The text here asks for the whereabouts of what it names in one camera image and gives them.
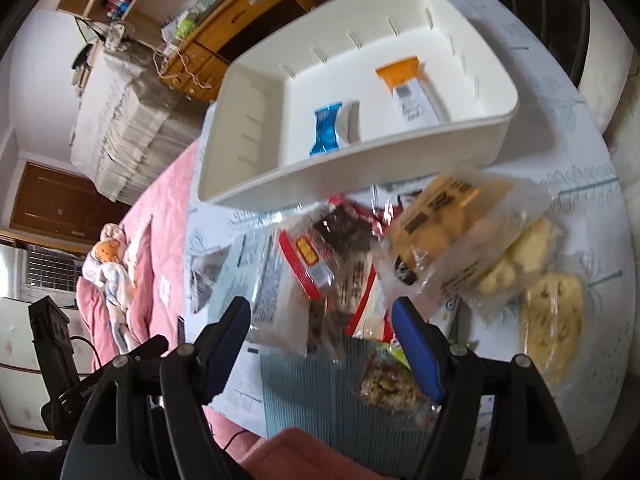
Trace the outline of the white plastic storage bin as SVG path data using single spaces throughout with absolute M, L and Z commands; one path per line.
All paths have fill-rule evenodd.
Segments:
M 440 124 L 410 129 L 375 70 L 416 56 Z M 359 140 L 310 156 L 314 111 L 359 102 Z M 202 162 L 205 203 L 264 212 L 498 156 L 518 90 L 448 0 L 333 0 L 237 58 Z

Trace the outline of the leaf patterned tablecloth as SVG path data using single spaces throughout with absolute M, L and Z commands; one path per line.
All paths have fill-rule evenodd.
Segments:
M 219 274 L 238 236 L 274 224 L 284 230 L 292 218 L 333 196 L 374 211 L 386 229 L 431 180 L 452 170 L 491 171 L 548 186 L 554 199 L 542 217 L 472 285 L 442 301 L 424 320 L 448 328 L 442 308 L 468 307 L 470 332 L 457 341 L 458 349 L 490 360 L 534 364 L 521 343 L 523 292 L 540 274 L 576 275 L 585 294 L 580 347 L 559 385 L 544 381 L 575 451 L 585 453 L 608 429 L 634 332 L 636 269 L 623 194 L 584 98 L 546 47 L 498 0 L 448 1 L 489 44 L 518 90 L 518 109 L 491 164 L 455 166 L 264 212 L 214 205 L 198 197 L 198 182 L 215 104 L 206 114 L 195 163 L 186 252 L 213 256 Z M 213 323 L 206 309 L 212 292 L 186 318 L 189 339 Z M 306 356 L 245 338 L 224 391 L 210 407 L 258 436 L 271 438 L 297 427 L 380 474 L 410 474 L 431 430 L 396 426 L 352 393 L 364 357 L 382 342 L 346 338 L 344 359 L 334 363 L 322 348 L 311 348 L 311 322 L 310 307 Z

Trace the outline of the round yellow pastry packet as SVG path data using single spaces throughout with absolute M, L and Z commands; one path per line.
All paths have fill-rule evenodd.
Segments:
M 551 385 L 565 379 L 577 356 L 585 324 L 582 281 L 567 272 L 540 274 L 523 292 L 521 343 Z

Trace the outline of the beige soda cracker packet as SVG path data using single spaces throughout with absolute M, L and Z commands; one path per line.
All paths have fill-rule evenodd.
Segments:
M 279 244 L 280 226 L 262 226 L 238 236 L 229 247 L 206 306 L 217 322 L 234 297 L 250 304 L 246 339 L 271 349 L 306 356 L 310 300 Z

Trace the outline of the pink quilt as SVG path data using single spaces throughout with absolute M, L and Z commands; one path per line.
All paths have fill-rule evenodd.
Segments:
M 142 306 L 134 311 L 132 331 L 161 334 L 170 348 L 178 344 L 178 317 L 186 305 L 184 248 L 186 220 L 196 155 L 195 140 L 138 198 L 120 222 L 130 240 L 140 236 Z M 209 434 L 256 479 L 377 479 L 305 431 L 290 428 L 263 439 L 245 431 L 212 408 L 204 410 Z

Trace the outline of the blue foil snack packet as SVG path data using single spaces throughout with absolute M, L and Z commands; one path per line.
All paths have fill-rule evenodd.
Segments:
M 348 148 L 359 140 L 359 102 L 347 100 L 314 111 L 314 144 L 310 156 Z

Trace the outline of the wooden desk with drawers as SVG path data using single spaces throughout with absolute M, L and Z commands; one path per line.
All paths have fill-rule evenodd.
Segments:
M 330 0 L 221 0 L 195 26 L 158 79 L 205 103 L 217 99 L 224 73 L 243 53 Z

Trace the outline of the orange white snack bar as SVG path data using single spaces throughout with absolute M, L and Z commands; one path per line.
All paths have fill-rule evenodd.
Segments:
M 436 107 L 428 95 L 420 60 L 416 56 L 379 67 L 375 73 L 386 85 L 410 129 L 440 124 Z

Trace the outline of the red edged date snack packet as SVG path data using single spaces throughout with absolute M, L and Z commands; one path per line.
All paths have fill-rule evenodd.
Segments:
M 298 214 L 278 235 L 280 252 L 311 306 L 311 348 L 334 363 L 344 359 L 344 340 L 386 344 L 390 315 L 373 246 L 385 224 L 372 210 L 333 196 Z

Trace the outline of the white lace covered furniture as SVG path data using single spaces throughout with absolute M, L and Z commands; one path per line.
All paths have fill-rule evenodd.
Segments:
M 208 105 L 160 82 L 154 52 L 103 50 L 70 135 L 70 162 L 112 202 L 134 204 L 196 140 Z

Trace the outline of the stuffed doll on bed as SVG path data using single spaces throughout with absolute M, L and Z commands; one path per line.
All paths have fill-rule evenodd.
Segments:
M 102 292 L 111 334 L 120 353 L 128 353 L 140 344 L 129 326 L 134 283 L 130 278 L 127 256 L 124 230 L 115 223 L 107 223 L 82 265 L 82 276 Z

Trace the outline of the nut snack packet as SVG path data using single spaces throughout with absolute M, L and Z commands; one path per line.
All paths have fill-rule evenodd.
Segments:
M 364 357 L 352 393 L 396 426 L 431 430 L 440 406 L 421 392 L 398 344 L 376 344 Z

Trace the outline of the white curtain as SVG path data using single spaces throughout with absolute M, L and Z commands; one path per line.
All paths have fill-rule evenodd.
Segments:
M 589 37 L 578 90 L 602 134 L 623 192 L 639 196 L 639 77 L 634 46 L 603 0 L 589 0 Z

